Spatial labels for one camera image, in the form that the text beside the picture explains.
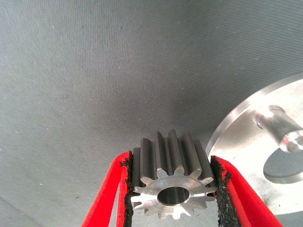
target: central hole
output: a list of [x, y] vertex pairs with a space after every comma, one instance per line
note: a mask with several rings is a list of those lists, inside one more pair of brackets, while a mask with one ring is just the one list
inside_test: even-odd
[[166, 206], [175, 206], [189, 198], [189, 191], [182, 187], [170, 187], [163, 189], [158, 194], [158, 201]]

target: hole in plate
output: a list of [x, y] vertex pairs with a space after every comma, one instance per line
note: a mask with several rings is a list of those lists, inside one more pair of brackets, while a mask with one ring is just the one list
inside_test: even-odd
[[303, 152], [285, 153], [277, 149], [263, 167], [264, 176], [273, 183], [295, 183], [303, 180]]

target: metal plate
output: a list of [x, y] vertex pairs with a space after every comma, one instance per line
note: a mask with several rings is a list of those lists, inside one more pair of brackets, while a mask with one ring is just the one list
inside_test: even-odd
[[303, 210], [303, 181], [273, 183], [265, 178], [263, 167], [279, 147], [255, 123], [256, 111], [269, 105], [282, 107], [299, 125], [303, 125], [303, 73], [280, 80], [253, 94], [220, 123], [206, 152], [231, 162], [275, 214]]

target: gray fabric background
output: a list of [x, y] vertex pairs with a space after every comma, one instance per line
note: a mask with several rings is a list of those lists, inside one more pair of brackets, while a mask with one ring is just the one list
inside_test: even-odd
[[156, 130], [205, 147], [240, 101], [303, 71], [302, 24], [292, 0], [0, 0], [0, 226], [80, 226], [112, 159]]

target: metal gear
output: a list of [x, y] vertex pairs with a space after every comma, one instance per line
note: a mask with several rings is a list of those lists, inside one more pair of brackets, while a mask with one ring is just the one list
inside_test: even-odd
[[142, 139], [133, 156], [135, 210], [179, 219], [182, 213], [193, 216], [194, 209], [206, 209], [206, 202], [214, 201], [208, 196], [217, 190], [209, 161], [200, 141], [193, 141], [189, 133], [179, 139], [174, 130], [167, 138], [157, 132], [154, 142]]

